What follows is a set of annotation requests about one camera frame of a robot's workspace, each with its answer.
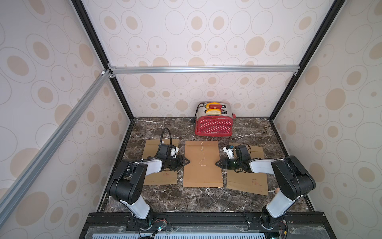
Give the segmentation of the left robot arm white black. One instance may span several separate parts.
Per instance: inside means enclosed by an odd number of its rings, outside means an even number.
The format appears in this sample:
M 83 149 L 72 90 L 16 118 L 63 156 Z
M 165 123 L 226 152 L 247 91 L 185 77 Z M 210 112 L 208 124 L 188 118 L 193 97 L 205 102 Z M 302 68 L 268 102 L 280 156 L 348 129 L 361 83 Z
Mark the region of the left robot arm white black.
M 153 210 L 141 196 L 145 178 L 162 171 L 178 171 L 190 163 L 174 145 L 161 144 L 153 157 L 122 160 L 107 184 L 107 193 L 126 206 L 140 229 L 153 224 Z

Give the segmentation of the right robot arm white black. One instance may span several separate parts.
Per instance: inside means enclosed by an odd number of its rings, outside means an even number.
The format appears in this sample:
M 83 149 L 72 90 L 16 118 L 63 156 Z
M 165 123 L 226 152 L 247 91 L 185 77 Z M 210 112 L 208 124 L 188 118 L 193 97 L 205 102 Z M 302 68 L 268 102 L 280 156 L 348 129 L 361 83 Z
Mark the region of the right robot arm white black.
M 236 173 L 266 173 L 275 176 L 280 191 L 263 207 L 260 217 L 262 227 L 271 230 L 296 201 L 315 189 L 316 182 L 293 155 L 280 159 L 252 158 L 249 150 L 251 147 L 248 144 L 227 145 L 223 148 L 227 158 L 215 164 Z

